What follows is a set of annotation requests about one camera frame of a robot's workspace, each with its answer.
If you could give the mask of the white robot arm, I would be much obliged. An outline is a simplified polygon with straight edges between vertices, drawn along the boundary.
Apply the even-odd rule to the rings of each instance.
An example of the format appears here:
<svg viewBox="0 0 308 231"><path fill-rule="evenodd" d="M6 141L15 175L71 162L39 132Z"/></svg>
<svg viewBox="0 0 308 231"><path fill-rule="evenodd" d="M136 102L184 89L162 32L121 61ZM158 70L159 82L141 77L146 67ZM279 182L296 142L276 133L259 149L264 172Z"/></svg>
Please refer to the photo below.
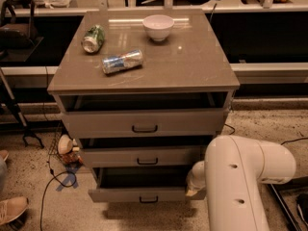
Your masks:
<svg viewBox="0 0 308 231"><path fill-rule="evenodd" d="M295 157L279 143L219 136L189 171L186 195L207 192L211 231L270 231L258 185L285 184L295 170Z"/></svg>

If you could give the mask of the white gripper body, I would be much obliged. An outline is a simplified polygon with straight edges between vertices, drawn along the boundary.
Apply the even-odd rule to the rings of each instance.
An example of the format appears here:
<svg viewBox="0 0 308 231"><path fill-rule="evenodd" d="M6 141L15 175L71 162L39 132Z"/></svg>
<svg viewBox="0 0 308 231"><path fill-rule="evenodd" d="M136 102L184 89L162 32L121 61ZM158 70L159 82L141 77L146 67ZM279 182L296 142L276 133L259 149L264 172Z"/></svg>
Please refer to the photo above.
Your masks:
<svg viewBox="0 0 308 231"><path fill-rule="evenodd" d="M205 188L205 173L204 170L191 169L187 176L187 185L189 191L199 192Z"/></svg>

